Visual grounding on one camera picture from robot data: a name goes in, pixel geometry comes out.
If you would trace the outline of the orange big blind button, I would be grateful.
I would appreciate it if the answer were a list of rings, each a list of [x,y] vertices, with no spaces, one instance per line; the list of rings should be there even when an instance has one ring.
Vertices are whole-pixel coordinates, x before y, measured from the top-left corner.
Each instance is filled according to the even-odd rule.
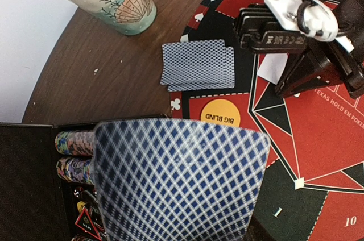
[[[241,115],[234,103],[226,99],[214,99],[207,103],[201,111],[202,121],[239,127]]]

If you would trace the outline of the ace of diamonds card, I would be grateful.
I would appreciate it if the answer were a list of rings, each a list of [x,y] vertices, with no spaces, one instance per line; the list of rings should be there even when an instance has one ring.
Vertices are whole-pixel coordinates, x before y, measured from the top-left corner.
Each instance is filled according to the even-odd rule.
[[[267,54],[258,68],[258,77],[277,85],[283,74],[287,60],[287,53]]]

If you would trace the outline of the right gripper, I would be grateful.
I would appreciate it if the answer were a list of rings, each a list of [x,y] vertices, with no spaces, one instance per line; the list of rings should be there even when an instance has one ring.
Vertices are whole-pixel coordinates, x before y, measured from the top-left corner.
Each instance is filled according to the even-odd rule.
[[[240,9],[234,31],[243,49],[288,54],[278,97],[335,85],[363,95],[363,0],[335,9],[321,0],[264,0]]]

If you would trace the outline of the blue playing card deck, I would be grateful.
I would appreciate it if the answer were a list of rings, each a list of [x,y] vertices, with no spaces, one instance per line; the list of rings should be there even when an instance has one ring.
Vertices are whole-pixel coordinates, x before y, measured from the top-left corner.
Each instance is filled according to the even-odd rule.
[[[93,182],[109,240],[242,240],[270,138],[188,119],[99,124]]]

